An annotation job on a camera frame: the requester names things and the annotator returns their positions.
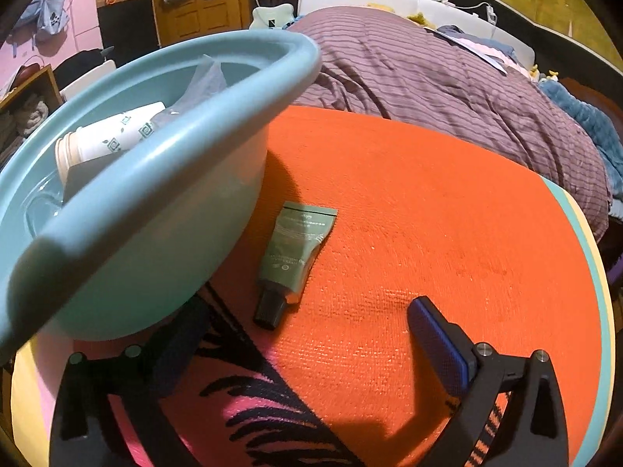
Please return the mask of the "green cosmetic tube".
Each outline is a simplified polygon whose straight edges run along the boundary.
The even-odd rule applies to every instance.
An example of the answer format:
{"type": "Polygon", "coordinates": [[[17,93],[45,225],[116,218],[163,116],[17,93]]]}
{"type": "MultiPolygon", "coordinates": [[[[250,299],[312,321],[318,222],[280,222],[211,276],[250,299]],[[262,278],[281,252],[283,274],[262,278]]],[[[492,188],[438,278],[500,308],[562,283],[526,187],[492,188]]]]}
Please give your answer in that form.
{"type": "Polygon", "coordinates": [[[332,232],[338,210],[285,201],[261,260],[262,293],[253,321],[276,330],[284,312],[301,302],[310,270],[332,232]]]}

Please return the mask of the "white square gift box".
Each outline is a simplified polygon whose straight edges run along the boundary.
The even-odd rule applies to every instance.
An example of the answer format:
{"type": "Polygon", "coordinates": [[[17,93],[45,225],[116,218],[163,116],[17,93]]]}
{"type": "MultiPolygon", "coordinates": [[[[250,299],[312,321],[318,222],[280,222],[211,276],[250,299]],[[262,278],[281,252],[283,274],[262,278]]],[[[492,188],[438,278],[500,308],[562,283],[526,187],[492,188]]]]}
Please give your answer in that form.
{"type": "Polygon", "coordinates": [[[64,183],[62,202],[64,204],[69,202],[83,187],[125,154],[126,151],[111,153],[72,165],[68,169],[67,181],[64,183]]]}

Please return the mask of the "paper cups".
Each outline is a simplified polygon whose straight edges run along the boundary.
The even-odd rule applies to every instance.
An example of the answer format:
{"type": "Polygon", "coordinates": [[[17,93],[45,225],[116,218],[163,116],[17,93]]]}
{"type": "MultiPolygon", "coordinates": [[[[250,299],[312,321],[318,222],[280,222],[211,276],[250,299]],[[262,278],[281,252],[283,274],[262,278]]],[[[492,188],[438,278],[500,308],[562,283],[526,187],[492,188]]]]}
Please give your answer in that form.
{"type": "Polygon", "coordinates": [[[90,125],[79,126],[55,142],[54,154],[63,186],[74,165],[129,151],[154,132],[151,118],[165,110],[161,101],[109,116],[90,125]]]}

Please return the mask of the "clear zip bag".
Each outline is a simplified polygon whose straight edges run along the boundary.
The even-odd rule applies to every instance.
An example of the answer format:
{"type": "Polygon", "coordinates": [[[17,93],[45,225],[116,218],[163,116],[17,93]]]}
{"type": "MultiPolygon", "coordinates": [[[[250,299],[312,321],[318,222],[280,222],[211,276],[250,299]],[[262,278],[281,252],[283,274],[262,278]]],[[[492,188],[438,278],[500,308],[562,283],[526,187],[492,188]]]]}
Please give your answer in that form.
{"type": "Polygon", "coordinates": [[[171,107],[155,114],[149,121],[153,130],[159,130],[168,123],[179,119],[204,101],[222,93],[227,82],[222,71],[221,62],[203,55],[191,78],[185,93],[171,107]]]}

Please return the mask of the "colourful palm leaf mat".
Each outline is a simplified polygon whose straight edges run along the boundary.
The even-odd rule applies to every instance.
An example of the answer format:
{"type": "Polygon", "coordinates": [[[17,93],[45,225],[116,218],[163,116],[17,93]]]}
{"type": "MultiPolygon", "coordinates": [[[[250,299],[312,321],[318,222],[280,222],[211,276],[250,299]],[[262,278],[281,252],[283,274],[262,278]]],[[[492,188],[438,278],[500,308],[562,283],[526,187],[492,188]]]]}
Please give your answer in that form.
{"type": "Polygon", "coordinates": [[[614,323],[599,251],[574,200],[510,160],[372,116],[292,107],[271,125],[247,228],[211,279],[252,343],[368,466],[413,466],[451,399],[409,338],[426,295],[475,341],[546,350],[570,461],[603,439],[614,323]],[[255,327],[260,259],[285,200],[338,212],[301,302],[255,327]]]}

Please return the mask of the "light blue plastic basin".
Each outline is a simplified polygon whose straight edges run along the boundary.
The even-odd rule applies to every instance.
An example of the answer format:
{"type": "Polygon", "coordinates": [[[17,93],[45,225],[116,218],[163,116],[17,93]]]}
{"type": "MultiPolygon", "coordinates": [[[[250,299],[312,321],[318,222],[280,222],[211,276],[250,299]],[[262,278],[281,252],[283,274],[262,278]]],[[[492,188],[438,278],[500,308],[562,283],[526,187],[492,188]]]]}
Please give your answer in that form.
{"type": "Polygon", "coordinates": [[[291,31],[244,30],[142,56],[55,111],[1,173],[1,356],[42,330],[119,339],[183,306],[240,238],[262,186],[270,122],[316,79],[320,51],[291,31]],[[54,144],[71,130],[161,101],[201,60],[225,90],[121,154],[58,211],[54,144]]]}

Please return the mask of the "blue fleece blanket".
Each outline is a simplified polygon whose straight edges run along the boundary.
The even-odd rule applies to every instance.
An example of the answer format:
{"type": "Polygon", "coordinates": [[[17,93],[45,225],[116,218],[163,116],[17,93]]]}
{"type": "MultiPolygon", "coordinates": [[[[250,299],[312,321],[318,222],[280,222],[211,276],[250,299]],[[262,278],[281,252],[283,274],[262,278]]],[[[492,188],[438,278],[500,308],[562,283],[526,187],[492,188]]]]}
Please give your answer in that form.
{"type": "Polygon", "coordinates": [[[589,135],[604,161],[612,196],[622,200],[622,110],[602,93],[571,78],[543,78],[540,90],[589,135]]]}

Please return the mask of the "wooden shelf with clothes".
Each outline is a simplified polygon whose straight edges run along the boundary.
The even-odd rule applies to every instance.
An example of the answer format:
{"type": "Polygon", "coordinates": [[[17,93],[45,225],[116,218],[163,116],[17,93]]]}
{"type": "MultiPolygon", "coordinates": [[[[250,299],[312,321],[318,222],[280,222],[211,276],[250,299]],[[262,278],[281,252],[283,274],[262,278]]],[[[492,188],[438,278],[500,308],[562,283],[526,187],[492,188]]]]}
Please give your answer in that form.
{"type": "Polygon", "coordinates": [[[63,104],[52,68],[46,65],[1,99],[1,169],[63,104]]]}

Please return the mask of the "white paper on bed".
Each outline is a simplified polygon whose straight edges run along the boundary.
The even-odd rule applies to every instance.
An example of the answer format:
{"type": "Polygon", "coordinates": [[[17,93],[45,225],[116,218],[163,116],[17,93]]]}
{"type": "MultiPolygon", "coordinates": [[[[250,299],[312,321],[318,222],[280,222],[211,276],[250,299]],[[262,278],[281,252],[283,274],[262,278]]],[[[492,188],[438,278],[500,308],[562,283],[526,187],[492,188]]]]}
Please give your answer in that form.
{"type": "Polygon", "coordinates": [[[460,42],[458,39],[445,35],[444,33],[439,32],[435,30],[434,28],[428,28],[427,26],[425,26],[424,29],[427,32],[432,33],[437,38],[443,39],[445,41],[448,41],[449,43],[454,44],[454,46],[459,46],[462,49],[465,49],[466,51],[470,52],[472,55],[478,57],[479,59],[482,59],[482,61],[485,61],[486,64],[489,64],[490,67],[495,68],[497,71],[502,73],[504,76],[508,75],[505,68],[502,65],[500,65],[495,59],[492,59],[491,57],[481,52],[478,52],[473,46],[469,46],[469,44],[464,44],[460,42]]]}

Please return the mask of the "white folding board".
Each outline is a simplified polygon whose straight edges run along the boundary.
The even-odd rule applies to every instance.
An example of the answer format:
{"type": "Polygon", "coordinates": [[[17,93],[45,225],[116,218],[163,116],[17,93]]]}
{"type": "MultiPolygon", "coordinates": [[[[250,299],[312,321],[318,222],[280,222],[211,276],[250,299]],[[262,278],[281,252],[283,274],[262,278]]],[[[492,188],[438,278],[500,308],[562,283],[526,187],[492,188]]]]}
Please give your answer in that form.
{"type": "Polygon", "coordinates": [[[92,70],[84,73],[76,80],[69,83],[63,89],[60,90],[60,96],[64,102],[76,97],[78,94],[83,93],[89,86],[92,86],[95,82],[101,78],[106,77],[108,74],[113,73],[116,70],[116,63],[114,60],[109,59],[104,61],[101,65],[92,68],[92,70]]]}

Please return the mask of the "yellow cloth on bed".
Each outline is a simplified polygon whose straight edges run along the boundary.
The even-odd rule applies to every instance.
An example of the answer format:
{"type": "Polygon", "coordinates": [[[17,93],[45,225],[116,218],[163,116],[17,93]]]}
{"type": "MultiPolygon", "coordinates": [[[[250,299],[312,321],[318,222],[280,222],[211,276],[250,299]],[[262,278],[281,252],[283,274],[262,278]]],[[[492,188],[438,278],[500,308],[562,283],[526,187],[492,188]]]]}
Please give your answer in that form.
{"type": "MultiPolygon", "coordinates": [[[[371,2],[371,3],[368,3],[366,7],[369,7],[370,9],[375,9],[375,10],[380,10],[383,12],[391,13],[391,14],[397,14],[397,12],[393,9],[393,7],[379,4],[379,3],[371,2]]],[[[400,14],[400,17],[408,19],[409,21],[414,22],[420,26],[423,26],[424,28],[430,28],[431,30],[436,30],[437,28],[437,25],[434,24],[432,21],[427,20],[426,16],[424,16],[423,13],[421,12],[418,12],[416,14],[409,14],[409,15],[400,14]]]]}

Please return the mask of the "white bed headboard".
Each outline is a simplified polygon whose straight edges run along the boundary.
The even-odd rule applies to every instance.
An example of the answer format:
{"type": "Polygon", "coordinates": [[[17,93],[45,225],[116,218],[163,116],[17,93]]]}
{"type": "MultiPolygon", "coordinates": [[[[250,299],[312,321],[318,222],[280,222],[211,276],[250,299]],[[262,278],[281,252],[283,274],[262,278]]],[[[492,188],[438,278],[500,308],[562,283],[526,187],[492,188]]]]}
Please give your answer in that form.
{"type": "Polygon", "coordinates": [[[306,15],[333,6],[378,5],[387,7],[401,17],[421,14],[435,26],[455,25],[469,35],[512,46],[524,68],[531,68],[535,64],[534,50],[498,26],[500,21],[497,13],[489,2],[456,6],[449,0],[298,0],[298,14],[306,15]]]}

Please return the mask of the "blue tote bag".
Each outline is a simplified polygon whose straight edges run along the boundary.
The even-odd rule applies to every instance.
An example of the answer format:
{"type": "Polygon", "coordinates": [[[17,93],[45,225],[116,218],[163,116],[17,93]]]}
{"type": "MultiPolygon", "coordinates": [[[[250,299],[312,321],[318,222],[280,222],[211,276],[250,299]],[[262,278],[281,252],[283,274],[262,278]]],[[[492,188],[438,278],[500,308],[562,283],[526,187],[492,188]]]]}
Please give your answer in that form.
{"type": "Polygon", "coordinates": [[[36,24],[37,43],[59,36],[70,21],[69,8],[73,0],[42,0],[36,24]]]}

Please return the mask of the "wooden door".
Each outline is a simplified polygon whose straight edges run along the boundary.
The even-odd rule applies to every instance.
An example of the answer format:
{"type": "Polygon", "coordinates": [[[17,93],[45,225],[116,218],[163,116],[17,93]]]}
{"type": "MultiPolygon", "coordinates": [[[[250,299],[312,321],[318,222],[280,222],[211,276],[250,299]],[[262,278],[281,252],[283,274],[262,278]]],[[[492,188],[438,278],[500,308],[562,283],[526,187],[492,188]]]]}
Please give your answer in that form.
{"type": "Polygon", "coordinates": [[[247,28],[250,0],[152,0],[158,43],[170,46],[183,40],[247,28]]]}

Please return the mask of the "mint cushion chair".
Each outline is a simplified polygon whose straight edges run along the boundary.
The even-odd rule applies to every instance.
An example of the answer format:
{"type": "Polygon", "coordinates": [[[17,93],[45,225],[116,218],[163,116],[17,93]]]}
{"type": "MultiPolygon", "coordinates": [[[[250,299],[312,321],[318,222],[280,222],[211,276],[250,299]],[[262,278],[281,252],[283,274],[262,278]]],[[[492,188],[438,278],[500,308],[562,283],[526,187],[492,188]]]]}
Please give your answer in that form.
{"type": "Polygon", "coordinates": [[[251,13],[251,30],[266,30],[266,28],[286,28],[295,21],[295,9],[290,3],[276,6],[257,6],[251,13]]]}

